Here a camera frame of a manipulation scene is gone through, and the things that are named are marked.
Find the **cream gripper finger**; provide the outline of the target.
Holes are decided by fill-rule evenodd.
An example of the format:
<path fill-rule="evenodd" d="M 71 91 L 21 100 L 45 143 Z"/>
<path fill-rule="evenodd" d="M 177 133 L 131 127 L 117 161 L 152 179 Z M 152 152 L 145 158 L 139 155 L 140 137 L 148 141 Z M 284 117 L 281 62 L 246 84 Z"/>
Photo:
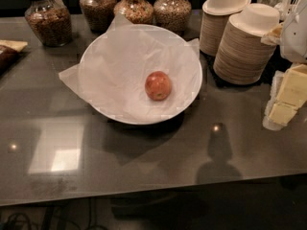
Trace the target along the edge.
<path fill-rule="evenodd" d="M 261 42 L 269 46 L 276 46 L 280 44 L 281 32 L 283 29 L 284 23 L 279 23 L 268 33 L 264 34 L 261 37 Z"/>
<path fill-rule="evenodd" d="M 263 127 L 278 131 L 286 127 L 307 102 L 307 65 L 293 63 L 285 72 L 276 71 L 270 96 Z"/>

